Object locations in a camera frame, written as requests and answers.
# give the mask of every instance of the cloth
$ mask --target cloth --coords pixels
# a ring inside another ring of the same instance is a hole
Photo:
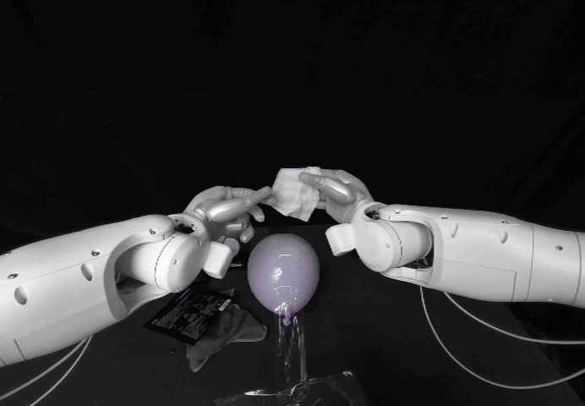
[[[320,174],[318,167],[282,168],[278,171],[272,185],[272,197],[276,200],[273,209],[284,214],[308,222],[320,201],[320,190],[298,180],[301,172]]]
[[[201,369],[210,355],[230,343],[262,341],[268,328],[262,326],[252,314],[230,304],[219,314],[216,322],[209,326],[194,346],[186,346],[186,357],[193,372]]]

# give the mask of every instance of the white tissue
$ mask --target white tissue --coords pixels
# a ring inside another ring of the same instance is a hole
[[[320,201],[320,190],[298,180],[298,174],[320,174],[320,167],[282,168],[272,185],[273,208],[284,216],[308,222]]]

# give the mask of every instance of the cable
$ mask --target cable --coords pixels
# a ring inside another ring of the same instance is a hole
[[[44,399],[44,397],[49,395],[49,393],[52,392],[52,390],[59,386],[59,384],[63,382],[63,380],[65,380],[65,378],[67,377],[67,375],[69,375],[69,372],[73,370],[73,368],[75,368],[75,366],[76,366],[76,363],[79,362],[79,359],[82,358],[82,356],[83,356],[83,353],[85,353],[85,350],[88,349],[88,346],[89,346],[89,343],[90,343],[90,338],[92,338],[93,336],[89,336],[88,338],[86,338],[86,340],[88,340],[88,342],[85,343],[85,347],[83,347],[83,350],[82,350],[82,352],[79,353],[79,355],[76,356],[76,360],[75,360],[75,363],[70,365],[70,367],[69,367],[69,369],[67,369],[67,372],[65,373],[65,375],[60,377],[60,379],[57,380],[57,383],[52,386],[52,388],[44,392],[44,395],[30,404],[30,406],[34,406],[43,399]]]
[[[77,344],[76,347],[70,350],[69,354],[54,363],[54,365],[47,368],[47,370],[39,374],[27,383],[20,385],[16,389],[8,391],[3,396],[0,396],[0,400],[4,400],[10,397],[16,392],[21,391],[28,385],[31,385],[73,355],[73,352],[82,347],[83,343],[90,339],[90,337],[85,338]]]
[[[423,287],[420,287],[420,301],[423,302]],[[537,385],[528,385],[528,386],[511,386],[511,385],[503,385],[501,383],[492,382],[490,380],[487,380],[482,376],[479,376],[472,370],[469,370],[465,365],[462,365],[462,363],[458,361],[458,359],[454,357],[454,355],[448,352],[448,349],[445,347],[445,344],[442,343],[441,339],[439,339],[439,335],[436,334],[435,331],[435,327],[432,325],[430,322],[430,318],[429,318],[429,313],[426,311],[426,304],[423,303],[423,315],[426,315],[426,321],[429,322],[429,327],[432,330],[432,334],[435,335],[436,341],[441,344],[442,349],[446,352],[446,355],[451,357],[451,359],[454,360],[454,362],[462,367],[462,369],[471,374],[474,375],[482,382],[488,383],[490,385],[494,385],[497,387],[504,387],[507,389],[537,389],[540,387],[552,387],[553,385],[563,383],[566,381],[569,381],[570,379],[573,379],[576,376],[585,374],[585,368],[582,370],[577,370],[573,374],[570,374],[569,376],[566,376],[564,378],[556,379],[554,381],[550,382],[544,382],[540,383]]]
[[[585,344],[585,341],[559,341],[559,340],[540,340],[539,338],[530,338],[530,337],[524,337],[524,336],[518,336],[517,334],[514,334],[513,332],[505,332],[501,328],[497,328],[495,326],[492,326],[490,323],[487,323],[485,321],[482,321],[479,318],[477,318],[462,307],[461,305],[454,301],[454,298],[451,297],[451,295],[443,292],[445,296],[448,297],[448,299],[454,302],[454,305],[459,308],[461,312],[475,321],[478,321],[484,326],[488,326],[490,328],[492,328],[497,332],[501,332],[503,334],[505,334],[510,337],[517,338],[518,340],[524,340],[524,341],[531,341],[533,343],[540,343],[540,344],[560,344],[560,345],[570,345],[570,344]]]

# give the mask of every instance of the transparent stand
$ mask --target transparent stand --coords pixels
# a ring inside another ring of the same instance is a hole
[[[276,387],[216,399],[216,406],[366,406],[360,384],[350,371],[307,379],[302,314],[285,303],[276,315]]]

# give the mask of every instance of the balloon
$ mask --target balloon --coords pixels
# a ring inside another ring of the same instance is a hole
[[[272,234],[256,244],[248,260],[249,288],[262,306],[289,317],[311,300],[320,281],[320,261],[307,240]]]

